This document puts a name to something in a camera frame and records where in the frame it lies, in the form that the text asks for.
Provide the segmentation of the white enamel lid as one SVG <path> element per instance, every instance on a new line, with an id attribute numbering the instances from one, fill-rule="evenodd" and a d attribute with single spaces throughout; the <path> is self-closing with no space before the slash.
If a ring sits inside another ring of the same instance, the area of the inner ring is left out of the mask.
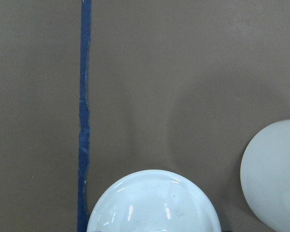
<path id="1" fill-rule="evenodd" d="M 90 215 L 89 232 L 219 232 L 206 194 L 185 177 L 143 170 L 113 183 Z"/>

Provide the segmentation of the white enamel mug blue rim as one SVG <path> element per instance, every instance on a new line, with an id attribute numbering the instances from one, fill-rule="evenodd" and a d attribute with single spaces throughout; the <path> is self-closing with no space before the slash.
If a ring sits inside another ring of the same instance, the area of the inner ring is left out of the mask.
<path id="1" fill-rule="evenodd" d="M 240 180 L 256 217 L 276 232 L 290 232 L 290 119 L 252 138 L 243 154 Z"/>

